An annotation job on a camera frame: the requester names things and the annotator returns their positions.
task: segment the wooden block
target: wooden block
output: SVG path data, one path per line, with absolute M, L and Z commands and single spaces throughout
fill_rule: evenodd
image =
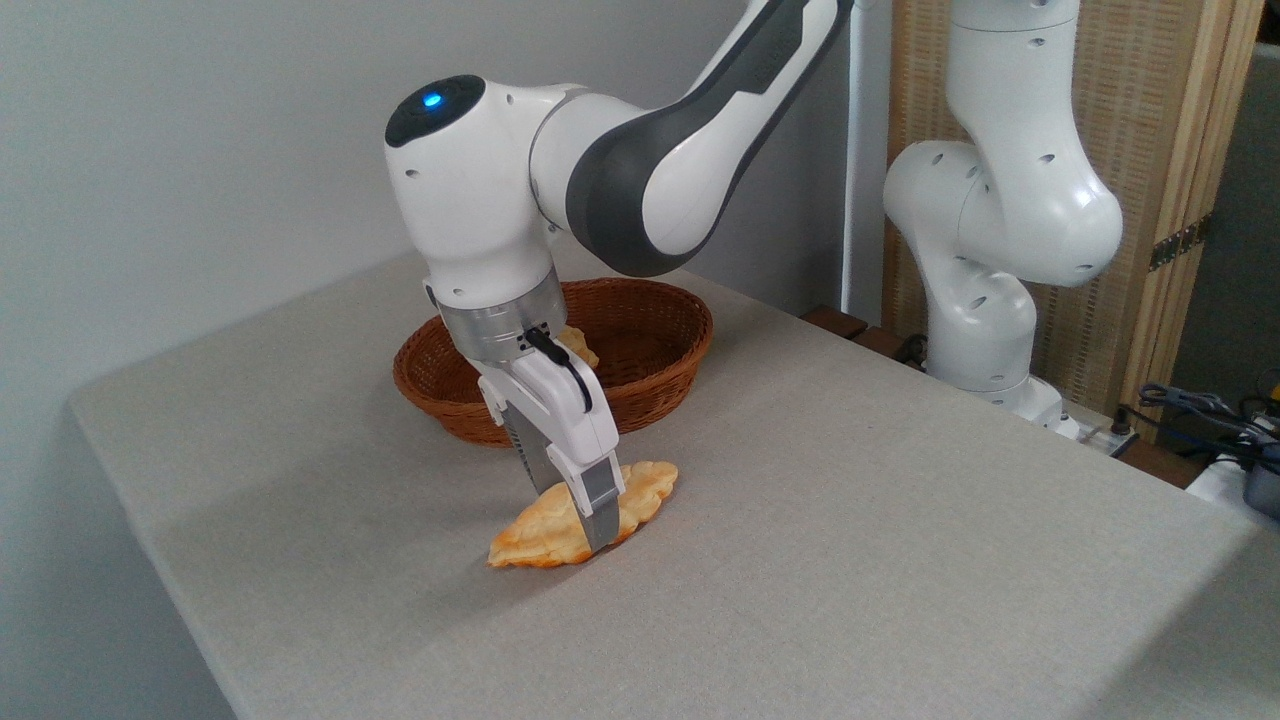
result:
M 854 342 L 886 357 L 893 357 L 902 347 L 902 338 L 884 328 L 867 328 L 854 338 Z
M 1203 462 L 1193 462 L 1149 442 L 1130 445 L 1119 460 L 1180 489 L 1187 489 L 1204 469 Z
M 852 315 L 846 315 L 835 307 L 828 307 L 827 305 L 819 305 L 813 310 L 809 310 L 804 315 L 800 315 L 800 319 L 810 325 L 818 325 L 827 332 L 836 333 L 845 340 L 852 340 L 855 336 L 867 329 L 867 323 L 864 320 L 859 320 Z

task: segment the black cable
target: black cable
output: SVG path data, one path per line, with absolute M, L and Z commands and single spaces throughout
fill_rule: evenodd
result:
M 573 361 L 568 357 L 568 351 L 563 347 L 556 345 L 556 341 L 550 338 L 541 328 L 529 328 L 525 331 L 525 340 L 529 345 L 534 346 L 534 350 L 545 355 L 552 363 L 556 363 L 561 368 L 564 368 L 573 375 L 577 380 L 577 388 L 582 391 L 582 402 L 586 405 L 585 413 L 590 413 L 594 404 L 591 402 L 591 392 L 586 389 L 586 382 L 582 380 L 582 375 L 577 374 L 577 368 L 573 366 Z
M 1235 457 L 1238 460 L 1247 460 L 1247 461 L 1251 461 L 1251 462 L 1257 462 L 1258 465 L 1266 468 L 1267 471 L 1275 473 L 1275 474 L 1280 474 L 1280 466 L 1274 465 L 1272 464 L 1274 460 L 1271 457 L 1267 457 L 1263 454 L 1260 454 L 1260 452 L 1247 452 L 1247 451 L 1242 450 L 1240 446 L 1225 445 L 1225 443 L 1221 443 L 1221 442 L 1215 442 L 1215 441 L 1211 441 L 1211 439 L 1204 439 L 1204 438 L 1189 436 L 1187 433 L 1180 432 L 1178 428 L 1170 427 L 1167 423 L 1161 423 L 1160 420 L 1156 420 L 1155 418 L 1148 418 L 1148 416 L 1143 415 L 1142 413 L 1134 410 L 1129 405 L 1121 405 L 1120 407 L 1124 409 L 1129 415 L 1132 415 L 1132 416 L 1134 416 L 1134 418 L 1137 418 L 1137 419 L 1139 419 L 1139 420 L 1142 420 L 1142 421 L 1144 421 L 1144 423 L 1147 423 L 1149 425 L 1153 425 L 1153 427 L 1156 427 L 1156 428 L 1158 428 L 1161 430 L 1165 430 L 1165 432 L 1172 434 L 1174 437 L 1178 437 L 1179 439 L 1187 441 L 1187 442 L 1189 442 L 1192 445 L 1198 445 L 1198 446 L 1202 446 L 1202 447 L 1208 447 L 1211 450 L 1216 450 L 1217 452 L 1220 452 L 1222 455 L 1230 455 L 1230 456 L 1233 456 L 1233 457 Z M 1249 447 L 1256 447 L 1256 446 L 1251 443 Z
M 1188 392 L 1172 386 L 1147 383 L 1138 391 L 1138 397 L 1140 398 L 1139 405 L 1143 407 L 1170 407 L 1180 411 L 1170 423 L 1190 414 L 1233 433 L 1249 436 L 1261 433 L 1280 442 L 1280 432 L 1258 424 L 1245 415 L 1236 415 L 1221 397 L 1213 393 Z
M 1222 445 L 1229 445 L 1229 446 L 1233 446 L 1233 447 L 1239 447 L 1242 451 L 1245 451 L 1245 452 L 1251 447 L 1253 447 L 1253 443 L 1249 442 L 1248 438 L 1244 438 L 1244 437 L 1240 437 L 1240 436 L 1219 436 L 1219 438 L 1215 442 L 1220 442 Z M 1216 450 L 1213 450 L 1211 447 L 1193 447 L 1190 450 L 1183 450 L 1183 451 L 1178 452 L 1178 455 L 1181 456 L 1181 457 L 1196 457 L 1197 455 L 1219 455 L 1217 460 L 1210 461 L 1208 465 L 1212 465 L 1213 462 L 1217 462 L 1222 457 L 1229 457 L 1226 455 L 1219 454 Z

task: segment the bamboo panel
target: bamboo panel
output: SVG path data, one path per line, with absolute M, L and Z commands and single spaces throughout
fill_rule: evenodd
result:
M 1176 314 L 1162 323 L 1151 309 L 1170 301 L 1171 283 L 1189 287 L 1194 269 L 1178 274 L 1184 265 L 1179 261 L 1178 268 L 1148 274 L 1151 252 L 1184 227 L 1174 225 L 1187 213 L 1174 210 L 1199 209 L 1192 197 L 1216 187 L 1212 163 L 1197 163 L 1206 132 L 1217 133 L 1221 124 L 1215 114 L 1221 110 L 1219 96 L 1229 100 L 1219 90 L 1216 68 L 1233 56 L 1235 40 L 1226 33 L 1233 13 L 1242 3 L 1260 1 L 1083 3 L 1073 87 L 1076 123 L 1096 170 L 1120 199 L 1125 234 L 1111 266 L 1088 286 L 1032 287 L 1041 318 L 1032 369 L 1076 402 L 1112 409 L 1128 387 L 1132 343 L 1153 350 L 1170 337 L 1167 323 Z M 893 12 L 891 156 L 922 140 L 964 140 L 943 95 L 946 0 L 897 3 Z M 923 332 L 919 274 L 892 228 L 884 286 L 884 324 L 897 334 Z
M 1178 182 L 1171 182 L 1170 186 L 1176 192 L 1166 193 L 1165 206 L 1161 209 L 1161 227 L 1169 229 L 1169 234 L 1212 209 L 1244 90 L 1262 1 L 1211 3 L 1206 8 L 1207 22 L 1211 23 L 1206 26 L 1207 32 L 1216 37 L 1202 45 L 1217 50 L 1217 56 L 1208 56 L 1198 72 L 1198 79 L 1203 82 L 1198 92 L 1201 108 L 1183 114 L 1183 127 L 1190 136 L 1187 147 L 1178 147 L 1183 156 L 1179 158 L 1178 168 L 1183 174 L 1174 176 Z M 1197 68 L 1193 67 L 1192 72 L 1197 74 Z M 1135 402 L 1142 384 L 1167 383 L 1172 378 L 1201 255 L 1199 247 L 1193 249 L 1166 266 L 1167 272 L 1161 268 L 1161 272 L 1147 278 L 1147 286 L 1155 287 L 1148 287 L 1148 292 L 1144 292 L 1139 309 L 1142 334 L 1135 337 L 1126 365 L 1121 397 L 1124 402 Z M 1149 439 L 1152 433 L 1144 432 L 1144 437 Z

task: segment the white wall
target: white wall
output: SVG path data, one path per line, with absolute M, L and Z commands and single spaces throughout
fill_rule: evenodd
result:
M 0 5 L 0 717 L 229 716 L 69 419 L 72 389 L 408 250 L 381 128 L 425 82 L 575 81 L 655 105 L 741 9 Z M 806 97 L 844 92 L 823 74 Z M 695 265 L 794 311 L 836 301 L 822 275 L 840 242 L 808 214 L 842 188 L 805 178 L 842 150 L 797 149 L 801 118 L 842 123 L 842 105 L 805 102 Z

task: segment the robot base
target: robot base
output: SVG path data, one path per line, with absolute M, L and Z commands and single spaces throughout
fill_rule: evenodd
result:
M 1066 414 L 1062 395 L 1039 378 L 1028 375 L 1025 380 L 1009 389 L 972 392 L 972 395 L 1060 436 L 1080 439 L 1080 424 Z

